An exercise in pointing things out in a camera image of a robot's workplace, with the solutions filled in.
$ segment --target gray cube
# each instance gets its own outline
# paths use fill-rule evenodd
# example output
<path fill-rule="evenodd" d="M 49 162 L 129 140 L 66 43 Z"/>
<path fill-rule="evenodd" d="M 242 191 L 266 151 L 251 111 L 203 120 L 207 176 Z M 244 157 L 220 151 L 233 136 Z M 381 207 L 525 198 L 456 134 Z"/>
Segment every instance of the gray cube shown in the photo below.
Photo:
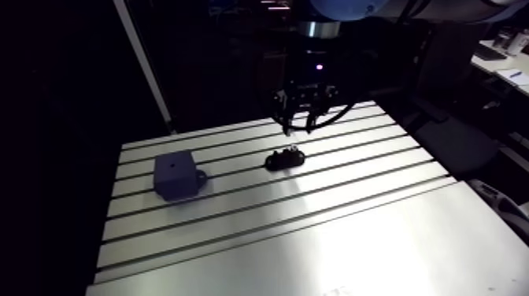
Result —
<path fill-rule="evenodd" d="M 189 150 L 162 154 L 154 161 L 154 191 L 165 201 L 196 196 L 206 180 L 205 173 L 197 170 Z"/>

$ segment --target black chair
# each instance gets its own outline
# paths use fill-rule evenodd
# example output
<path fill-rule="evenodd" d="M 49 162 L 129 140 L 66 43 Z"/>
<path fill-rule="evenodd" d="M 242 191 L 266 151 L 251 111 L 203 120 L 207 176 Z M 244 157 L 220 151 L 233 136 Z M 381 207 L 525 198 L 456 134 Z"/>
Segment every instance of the black chair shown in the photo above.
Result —
<path fill-rule="evenodd" d="M 476 177 L 498 152 L 485 133 L 443 108 L 465 88 L 474 49 L 487 28 L 486 24 L 437 26 L 417 85 L 408 95 L 413 108 L 402 117 L 407 132 L 458 179 Z"/>

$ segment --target white paper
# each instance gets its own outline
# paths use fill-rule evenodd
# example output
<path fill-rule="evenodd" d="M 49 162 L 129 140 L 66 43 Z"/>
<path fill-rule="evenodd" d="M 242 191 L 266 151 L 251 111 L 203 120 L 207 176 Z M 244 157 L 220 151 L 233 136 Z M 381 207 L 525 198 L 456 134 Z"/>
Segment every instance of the white paper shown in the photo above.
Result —
<path fill-rule="evenodd" d="M 521 72 L 521 71 L 519 69 L 517 69 L 517 68 L 511 68 L 509 70 L 500 70 L 500 71 L 498 71 L 498 75 L 502 76 L 503 78 L 505 78 L 506 80 L 512 82 L 515 85 L 529 85 L 529 76 L 526 75 L 525 73 L 521 73 L 521 74 L 511 78 L 511 76 L 513 74 L 516 74 L 518 72 Z"/>

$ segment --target dark background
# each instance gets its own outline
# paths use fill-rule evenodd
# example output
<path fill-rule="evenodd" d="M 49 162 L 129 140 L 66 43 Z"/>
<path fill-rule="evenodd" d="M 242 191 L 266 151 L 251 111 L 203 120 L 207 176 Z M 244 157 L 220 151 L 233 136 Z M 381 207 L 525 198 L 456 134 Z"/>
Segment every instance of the dark background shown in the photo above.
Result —
<path fill-rule="evenodd" d="M 19 68 L 39 107 L 43 292 L 83 295 L 120 145 L 167 130 L 111 0 L 36 2 L 24 20 Z"/>

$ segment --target metal worktable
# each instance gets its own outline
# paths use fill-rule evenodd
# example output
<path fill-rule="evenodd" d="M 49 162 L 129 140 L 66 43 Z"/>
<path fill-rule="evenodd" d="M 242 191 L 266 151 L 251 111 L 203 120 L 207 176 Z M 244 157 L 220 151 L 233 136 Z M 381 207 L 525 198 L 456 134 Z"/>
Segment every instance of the metal worktable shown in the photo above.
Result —
<path fill-rule="evenodd" d="M 303 166 L 262 168 L 291 144 Z M 184 149 L 209 181 L 168 204 L 154 157 Z M 102 239 L 90 296 L 529 294 L 529 249 L 373 102 L 310 135 L 256 120 L 125 144 Z"/>

